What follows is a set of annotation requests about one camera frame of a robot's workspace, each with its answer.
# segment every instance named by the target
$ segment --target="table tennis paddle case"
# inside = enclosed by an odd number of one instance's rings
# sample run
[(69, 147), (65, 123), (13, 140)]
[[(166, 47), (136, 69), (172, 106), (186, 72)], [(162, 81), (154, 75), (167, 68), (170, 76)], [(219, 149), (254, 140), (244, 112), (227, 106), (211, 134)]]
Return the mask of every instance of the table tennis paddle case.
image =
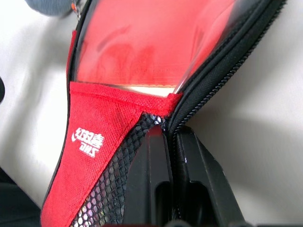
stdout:
[[(129, 169), (153, 127), (178, 182), (174, 163), (186, 162), (176, 152), (178, 133), (246, 61), (284, 4), (88, 0), (72, 33), (67, 129), (42, 227), (123, 224)], [(168, 220), (182, 219), (174, 204)]]

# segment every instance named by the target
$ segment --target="zipper teeth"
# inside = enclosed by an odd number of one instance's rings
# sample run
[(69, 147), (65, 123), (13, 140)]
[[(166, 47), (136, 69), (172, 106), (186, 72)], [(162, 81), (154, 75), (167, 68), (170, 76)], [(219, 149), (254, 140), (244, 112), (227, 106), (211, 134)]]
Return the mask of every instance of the zipper teeth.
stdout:
[[(278, 7), (274, 15), (272, 16), (271, 20), (268, 22), (266, 27), (264, 28), (263, 32), (259, 35), (255, 43), (252, 45), (252, 47), (245, 53), (244, 56), (232, 67), (232, 69), (229, 71), (229, 73), (212, 89), (211, 92), (208, 93), (208, 95), (203, 98), (203, 100), (190, 112), (188, 115), (183, 118), (183, 120), (178, 124), (176, 129), (173, 132), (172, 135), (172, 147), (173, 150), (176, 148), (176, 140), (177, 140), (177, 133), (180, 131), (180, 129), (188, 122), (190, 118), (192, 118), (226, 83), (227, 81), (236, 73), (236, 71), (242, 66), (242, 64), (246, 61), (246, 59), (250, 56), (250, 54), (253, 52), (253, 50), (256, 48), (256, 46), (259, 44), (260, 40), (263, 38), (265, 33), (268, 31), (272, 23), (275, 21), (279, 13), (281, 12), (282, 8), (284, 7), (286, 1), (283, 1), (281, 5)], [(174, 155), (174, 166), (176, 165), (176, 155)], [(178, 218), (181, 218), (180, 216), (180, 208), (179, 203), (177, 203), (177, 215)]]

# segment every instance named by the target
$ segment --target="white surface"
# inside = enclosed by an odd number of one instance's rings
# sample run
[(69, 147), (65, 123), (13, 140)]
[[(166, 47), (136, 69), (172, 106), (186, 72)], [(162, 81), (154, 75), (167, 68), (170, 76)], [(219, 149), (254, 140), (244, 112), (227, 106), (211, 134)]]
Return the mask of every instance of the white surface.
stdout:
[[(41, 16), (19, 0), (2, 9), (0, 166), (41, 205), (65, 135), (65, 63), (76, 20)], [(253, 224), (303, 223), (302, 15), (303, 1), (290, 0), (239, 72), (189, 123)]]

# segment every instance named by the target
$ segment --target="red fabric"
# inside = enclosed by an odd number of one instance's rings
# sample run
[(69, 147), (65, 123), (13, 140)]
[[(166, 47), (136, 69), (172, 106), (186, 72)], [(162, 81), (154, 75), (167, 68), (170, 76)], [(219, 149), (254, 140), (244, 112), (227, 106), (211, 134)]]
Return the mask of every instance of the red fabric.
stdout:
[[(98, 84), (71, 82), (71, 109), (67, 139), (59, 170), (45, 201), (42, 227), (67, 227), (77, 214), (114, 152), (138, 122), (142, 112), (169, 115), (180, 94), (167, 98), (132, 93)], [(104, 137), (92, 158), (72, 142), (78, 128)]]
[(68, 70), (69, 70), (69, 67), (70, 67), (71, 53), (72, 53), (72, 50), (73, 50), (74, 45), (75, 45), (76, 36), (77, 36), (77, 31), (74, 30), (71, 34), (71, 45), (70, 45), (70, 50), (68, 51), (68, 57), (67, 57), (67, 63), (66, 63), (66, 76), (68, 74)]
[(100, 1), (84, 37), (77, 81), (175, 87), (217, 45), (234, 2)]

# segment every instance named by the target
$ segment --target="red stitched seam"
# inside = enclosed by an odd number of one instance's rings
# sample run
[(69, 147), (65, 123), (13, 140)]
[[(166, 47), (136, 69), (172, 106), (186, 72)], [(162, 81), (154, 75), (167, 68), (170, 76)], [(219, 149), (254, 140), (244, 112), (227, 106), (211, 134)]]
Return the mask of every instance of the red stitched seam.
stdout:
[(92, 96), (92, 97), (95, 97), (95, 98), (104, 98), (104, 99), (106, 99), (108, 101), (111, 101), (111, 102), (116, 101), (117, 103), (127, 103), (127, 104), (131, 104), (133, 106), (144, 107), (144, 108), (149, 109), (151, 111), (159, 111), (160, 113), (165, 112), (166, 114), (171, 109), (170, 105), (172, 105), (172, 104), (174, 105), (175, 102), (176, 102), (175, 100), (167, 99), (167, 100), (163, 100), (163, 102), (164, 102), (163, 105), (161, 105), (161, 103), (158, 104), (159, 108), (151, 108), (151, 107), (148, 107), (146, 105), (139, 105), (139, 104), (135, 104), (135, 103), (132, 103), (132, 102), (123, 101), (123, 100), (120, 100), (120, 99), (117, 99), (117, 98), (103, 96), (103, 95), (96, 95), (96, 94), (93, 94), (93, 93), (87, 94), (87, 93), (83, 93), (83, 92), (71, 91), (70, 94), (82, 94), (84, 96)]

